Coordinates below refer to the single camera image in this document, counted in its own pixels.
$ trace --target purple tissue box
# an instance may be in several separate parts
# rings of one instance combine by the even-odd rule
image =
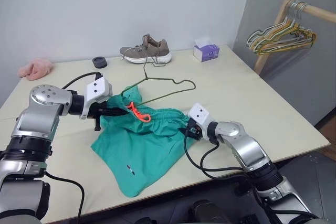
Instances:
[[[215,59],[218,57],[218,54],[219,47],[217,45],[206,45],[201,48],[198,46],[194,47],[194,56],[201,62]]]

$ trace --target gray sneaker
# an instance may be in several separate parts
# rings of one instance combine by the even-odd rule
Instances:
[[[122,47],[120,53],[123,59],[132,63],[168,63],[172,59],[172,54],[169,52],[167,41],[164,39],[157,42],[149,34],[142,37],[142,44],[135,47]]]

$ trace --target white table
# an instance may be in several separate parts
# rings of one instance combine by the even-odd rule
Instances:
[[[108,66],[100,71],[113,85],[115,94],[120,93],[144,77],[142,65],[134,65],[119,58],[108,58]],[[200,63],[192,50],[173,52],[173,60],[165,67],[146,67],[150,77],[172,77],[176,80],[191,79],[197,88],[175,94],[147,105],[153,108],[176,108],[183,112],[199,102],[213,118],[219,121],[238,121],[253,136],[273,161],[280,161],[317,148],[329,142],[291,107],[277,92],[255,74],[228,47],[221,47],[219,57]],[[22,79],[0,109],[0,148],[9,143],[15,118],[28,106],[28,95],[38,84],[64,86],[73,78],[96,71],[91,60],[57,63],[53,71],[36,81]],[[69,88],[83,94],[86,84],[93,80],[86,77]],[[179,86],[162,81],[151,81],[139,86],[143,99],[157,97]],[[109,209],[131,202],[195,185],[207,177],[183,156],[161,179],[146,188],[140,195],[128,198],[119,190],[114,175],[96,155],[90,145],[99,132],[93,130],[93,120],[80,120],[77,116],[61,117],[53,142],[53,155],[47,159],[48,171],[81,183],[86,191],[83,214]],[[212,147],[210,143],[197,142],[190,148],[196,161]],[[231,151],[222,145],[210,155],[206,167],[237,166]],[[221,172],[217,175],[230,174]],[[74,185],[51,180],[49,210],[43,222],[74,217],[80,202],[80,191]]]

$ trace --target wooden clothes rack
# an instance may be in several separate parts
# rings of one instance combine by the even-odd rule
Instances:
[[[289,4],[289,2],[291,2],[292,0],[284,0],[282,3],[282,6],[280,7],[280,11],[278,13],[277,18],[275,19],[274,24],[278,24],[281,21],[283,21],[283,19],[285,18],[286,14],[287,14],[287,5]],[[301,5],[303,5],[304,3],[300,3],[297,5],[297,8],[300,8]],[[324,10],[312,5],[307,5],[304,9],[303,12],[308,13],[310,15],[313,15],[315,17],[319,17],[322,18],[324,20],[330,21],[330,22],[334,22],[336,23],[336,13],[332,13],[328,10]],[[260,74],[261,71],[263,70],[266,61],[268,59],[270,55],[269,54],[264,54],[264,55],[260,55],[258,56],[258,59],[254,65],[254,71],[257,74]]]

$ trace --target wire hanger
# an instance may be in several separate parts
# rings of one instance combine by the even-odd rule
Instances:
[[[126,91],[128,91],[128,90],[130,90],[131,88],[137,86],[137,85],[140,84],[141,82],[144,82],[144,81],[147,81],[147,80],[164,80],[164,81],[172,81],[172,82],[173,82],[174,84],[176,84],[176,85],[179,85],[179,84],[181,84],[181,83],[183,83],[183,82],[189,82],[189,83],[191,83],[191,84],[193,85],[193,87],[192,87],[192,88],[189,88],[189,89],[183,89],[183,90],[174,91],[174,92],[171,92],[171,93],[169,93],[169,94],[165,94],[165,95],[162,95],[162,96],[160,96],[160,97],[157,97],[157,98],[154,98],[154,99],[151,99],[151,100],[148,100],[148,101],[145,101],[145,102],[136,104],[136,105],[134,105],[134,106],[140,106],[140,105],[143,105],[143,104],[145,104],[145,103],[149,103],[149,102],[156,101],[156,100],[161,99],[161,98],[164,98],[164,97],[168,97],[168,96],[170,96],[170,95],[172,95],[172,94],[177,94],[177,93],[181,93],[181,92],[184,92],[184,91],[189,91],[189,90],[194,90],[194,89],[196,89],[196,84],[195,84],[193,81],[191,81],[191,80],[182,80],[182,81],[177,82],[177,81],[175,81],[175,80],[172,79],[172,78],[148,77],[147,72],[146,72],[146,69],[145,69],[145,66],[146,66],[146,64],[147,64],[147,60],[148,60],[148,55],[147,55],[147,53],[146,53],[146,62],[145,62],[144,65],[143,65],[143,71],[144,71],[144,74],[145,74],[145,78],[142,79],[141,81],[138,81],[137,83],[135,83],[135,84],[133,84],[133,85],[127,87],[126,89],[124,89],[124,90],[121,92],[121,96],[122,96]],[[156,64],[157,64],[157,65],[154,65],[154,64],[153,64],[153,65],[154,65],[155,67],[159,67],[158,65],[159,65],[160,63],[156,62]]]

